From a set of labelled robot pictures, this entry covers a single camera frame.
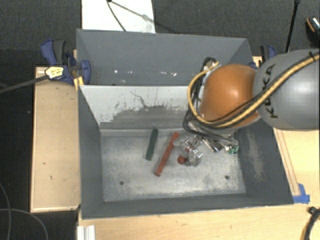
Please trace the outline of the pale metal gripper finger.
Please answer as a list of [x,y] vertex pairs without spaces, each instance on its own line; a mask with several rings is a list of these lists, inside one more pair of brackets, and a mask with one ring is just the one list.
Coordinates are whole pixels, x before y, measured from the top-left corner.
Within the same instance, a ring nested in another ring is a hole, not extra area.
[[201,163],[203,155],[204,153],[197,149],[190,149],[187,154],[185,165],[197,167]]
[[200,139],[197,136],[193,138],[179,137],[174,141],[175,147],[180,147],[187,153],[196,150],[199,145]]

